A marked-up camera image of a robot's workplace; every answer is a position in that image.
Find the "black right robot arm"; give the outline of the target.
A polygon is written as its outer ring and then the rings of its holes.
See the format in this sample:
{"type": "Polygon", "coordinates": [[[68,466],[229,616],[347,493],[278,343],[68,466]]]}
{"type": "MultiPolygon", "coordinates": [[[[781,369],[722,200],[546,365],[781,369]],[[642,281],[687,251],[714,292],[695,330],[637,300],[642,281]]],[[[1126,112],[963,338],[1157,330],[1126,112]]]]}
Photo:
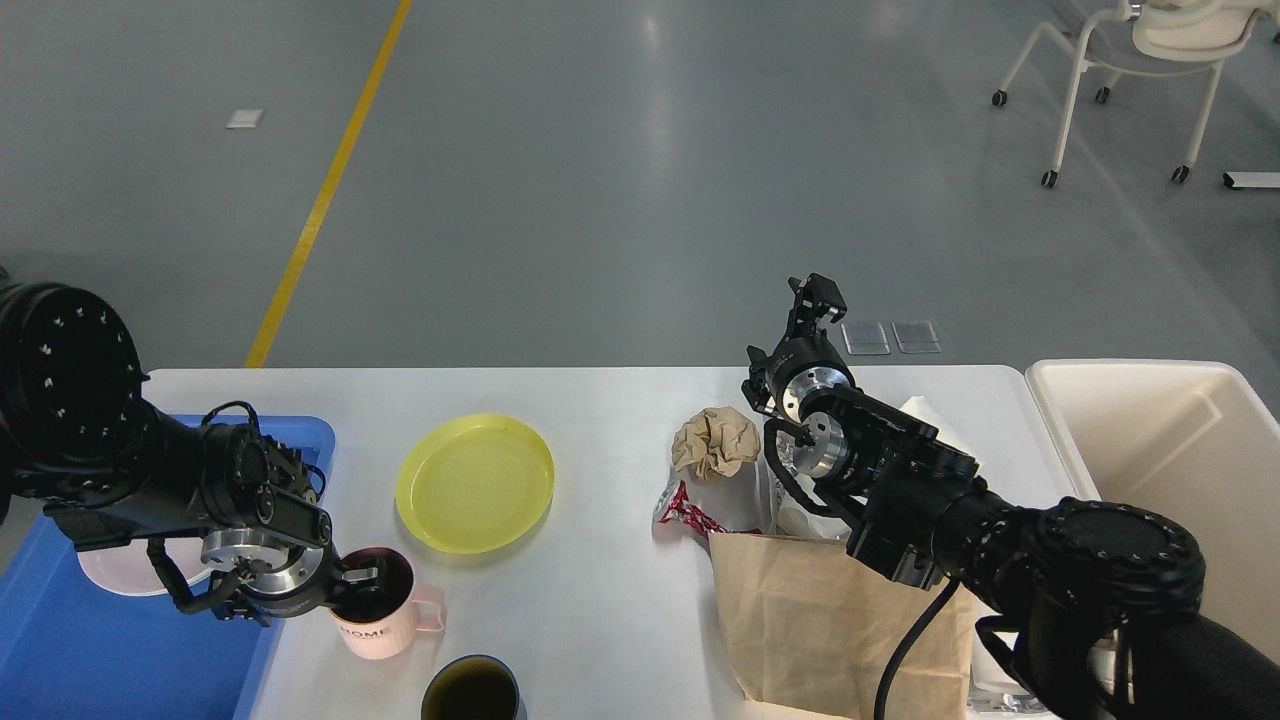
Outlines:
{"type": "Polygon", "coordinates": [[[959,588],[991,609],[986,651],[1062,719],[1275,719],[1277,665],[1204,618],[1207,564],[1176,521],[1074,497],[1025,509],[992,492],[936,427],[865,393],[826,327],[847,307],[817,273],[790,278],[773,351],[751,346],[742,392],[765,418],[767,464],[805,511],[850,530],[847,555],[934,600],[877,687],[959,588]]]}

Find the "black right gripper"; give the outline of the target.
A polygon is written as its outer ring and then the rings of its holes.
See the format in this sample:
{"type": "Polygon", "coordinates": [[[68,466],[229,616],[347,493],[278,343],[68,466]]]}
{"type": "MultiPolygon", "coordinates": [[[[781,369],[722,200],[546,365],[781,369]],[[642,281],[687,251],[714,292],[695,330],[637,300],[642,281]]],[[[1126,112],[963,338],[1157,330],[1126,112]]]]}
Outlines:
{"type": "Polygon", "coordinates": [[[768,354],[746,347],[748,378],[742,395],[756,413],[778,419],[799,419],[803,400],[818,389],[856,386],[849,366],[820,328],[822,322],[845,318],[847,304],[838,286],[826,275],[790,277],[794,305],[788,313],[788,340],[768,354]]]}

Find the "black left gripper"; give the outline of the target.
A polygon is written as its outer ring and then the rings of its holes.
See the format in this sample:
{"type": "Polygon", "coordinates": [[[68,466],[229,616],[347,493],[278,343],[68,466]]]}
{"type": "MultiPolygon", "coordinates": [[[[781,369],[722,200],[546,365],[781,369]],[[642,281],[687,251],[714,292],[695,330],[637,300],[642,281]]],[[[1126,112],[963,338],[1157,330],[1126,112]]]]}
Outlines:
{"type": "Polygon", "coordinates": [[[387,593],[389,579],[387,560],[361,560],[342,573],[332,546],[288,544],[248,528],[210,533],[202,539],[200,559],[211,570],[212,593],[233,582],[238,571],[250,573],[211,609],[215,618],[243,618],[262,626],[330,605],[339,579],[347,593],[387,593]]]}

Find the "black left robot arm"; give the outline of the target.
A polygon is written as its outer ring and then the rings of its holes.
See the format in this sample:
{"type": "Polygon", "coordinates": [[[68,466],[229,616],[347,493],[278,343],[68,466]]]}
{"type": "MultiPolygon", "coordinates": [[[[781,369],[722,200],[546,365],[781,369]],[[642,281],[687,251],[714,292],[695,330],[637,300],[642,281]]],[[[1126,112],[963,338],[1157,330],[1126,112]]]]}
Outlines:
{"type": "Polygon", "coordinates": [[[317,607],[357,620],[390,598],[385,560],[347,568],[325,475],[266,434],[207,413],[188,427],[142,395],[120,315],[68,284],[3,282],[3,502],[36,498],[79,552],[143,541],[175,607],[268,625],[317,607]]]}

